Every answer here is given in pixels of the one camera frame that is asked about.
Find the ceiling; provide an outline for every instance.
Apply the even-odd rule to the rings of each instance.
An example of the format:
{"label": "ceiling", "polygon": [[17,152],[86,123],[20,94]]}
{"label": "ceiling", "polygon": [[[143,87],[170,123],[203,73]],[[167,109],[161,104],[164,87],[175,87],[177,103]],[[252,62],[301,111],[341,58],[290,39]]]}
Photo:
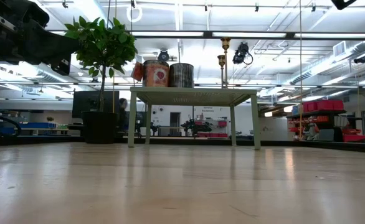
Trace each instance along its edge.
{"label": "ceiling", "polygon": [[[88,21],[96,17],[116,17],[128,30],[222,30],[227,31],[258,31],[258,32],[365,32],[365,1],[356,3],[345,10],[338,11],[330,0],[302,0],[302,17],[300,19],[299,0],[152,0],[136,1],[136,9],[131,10],[130,0],[75,0],[66,1],[68,8],[62,5],[63,0],[31,0],[36,2],[50,15],[47,30],[65,30],[63,24],[72,23],[73,18],[83,16]],[[221,41],[217,39],[181,39],[180,48],[177,39],[137,39],[138,55],[144,60],[154,58],[161,49],[168,50],[170,56],[194,66],[195,83],[220,84],[220,66],[217,56],[223,54]],[[232,57],[241,42],[247,42],[254,57],[253,64],[234,65]],[[241,40],[232,39],[228,51],[228,74],[230,84],[285,84],[293,77],[300,67],[304,70],[311,63],[319,61],[325,55],[333,53],[333,46],[341,40]],[[27,66],[18,72],[22,75],[6,74],[0,81],[37,81],[37,82],[90,82],[92,78],[87,71],[72,56],[72,67],[69,77],[61,77],[46,66],[33,68]],[[354,69],[365,67],[365,64],[355,64]],[[132,83],[130,72],[133,64],[124,67],[126,75],[117,73],[115,82]],[[27,71],[36,75],[26,75]],[[325,68],[322,72],[303,81],[304,85],[322,85],[328,80],[349,73],[349,63],[342,60]],[[358,75],[359,81],[365,79],[365,72]],[[337,83],[349,83],[348,77]],[[40,89],[42,86],[17,85],[25,90],[27,87]],[[68,86],[58,91],[72,94],[71,90],[94,90],[99,86]],[[9,86],[0,86],[7,90]],[[278,97],[294,94],[294,90],[284,89],[277,92]]]}

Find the table leg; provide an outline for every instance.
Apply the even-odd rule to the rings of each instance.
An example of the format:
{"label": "table leg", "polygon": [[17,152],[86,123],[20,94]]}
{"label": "table leg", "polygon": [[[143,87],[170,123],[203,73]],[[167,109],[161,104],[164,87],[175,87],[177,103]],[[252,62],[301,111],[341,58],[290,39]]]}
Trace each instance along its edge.
{"label": "table leg", "polygon": [[145,144],[149,144],[149,139],[151,138],[151,114],[152,114],[152,105],[148,104],[148,110],[146,111]]}
{"label": "table leg", "polygon": [[237,146],[237,136],[235,132],[235,106],[230,106],[230,113],[231,113],[231,141],[232,146]]}
{"label": "table leg", "polygon": [[260,125],[258,124],[257,95],[252,95],[250,99],[250,104],[252,106],[252,121],[254,132],[253,139],[255,142],[255,150],[260,150]]}
{"label": "table leg", "polygon": [[128,147],[134,147],[134,133],[135,133],[135,116],[137,109],[137,92],[131,92],[130,99],[130,117],[128,120]]}

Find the shelf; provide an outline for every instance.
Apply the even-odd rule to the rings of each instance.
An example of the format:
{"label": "shelf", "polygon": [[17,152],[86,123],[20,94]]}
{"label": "shelf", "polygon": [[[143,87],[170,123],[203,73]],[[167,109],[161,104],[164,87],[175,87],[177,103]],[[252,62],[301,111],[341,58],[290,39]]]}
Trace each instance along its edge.
{"label": "shelf", "polygon": [[[313,115],[329,115],[329,114],[342,114],[345,113],[345,110],[319,110],[319,111],[312,111],[308,113],[303,113],[302,118],[313,116]],[[287,116],[287,118],[300,118],[300,114]]]}
{"label": "shelf", "polygon": [[256,90],[131,87],[137,98],[151,105],[237,106],[256,95]]}

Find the small plant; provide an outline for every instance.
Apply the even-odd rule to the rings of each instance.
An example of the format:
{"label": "small plant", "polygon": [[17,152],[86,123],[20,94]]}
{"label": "small plant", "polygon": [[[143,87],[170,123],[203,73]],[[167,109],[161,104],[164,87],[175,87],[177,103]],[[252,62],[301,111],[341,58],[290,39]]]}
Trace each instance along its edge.
{"label": "small plant", "polygon": [[73,19],[73,24],[65,24],[68,29],[65,36],[79,40],[77,60],[82,61],[84,67],[90,68],[88,73],[92,77],[98,74],[102,76],[98,110],[103,112],[107,67],[110,78],[115,75],[115,70],[124,74],[122,66],[131,62],[138,51],[134,46],[135,38],[126,31],[125,25],[113,18],[113,27],[110,28],[105,25],[105,20],[99,20],[97,18],[93,22],[87,22],[81,16],[78,22]]}

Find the air duct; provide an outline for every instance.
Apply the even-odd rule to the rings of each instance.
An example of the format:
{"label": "air duct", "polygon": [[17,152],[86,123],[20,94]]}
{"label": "air duct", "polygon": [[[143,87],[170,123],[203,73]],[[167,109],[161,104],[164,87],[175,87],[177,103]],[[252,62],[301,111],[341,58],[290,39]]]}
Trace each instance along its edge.
{"label": "air duct", "polygon": [[[365,53],[365,41],[357,43],[354,41],[346,42],[346,50],[343,54],[335,56],[334,52],[329,53],[328,55],[322,57],[321,59],[311,63],[309,66],[303,69],[303,73],[297,71],[290,78],[286,80],[282,85],[296,85],[302,80],[310,78],[314,75],[317,75],[321,72],[327,71],[328,69],[333,68],[334,66],[339,65],[341,62],[345,60],[350,60],[353,58],[357,58]],[[278,93],[283,90],[282,87],[272,88],[270,90],[264,90],[260,93],[260,97],[269,96]]]}

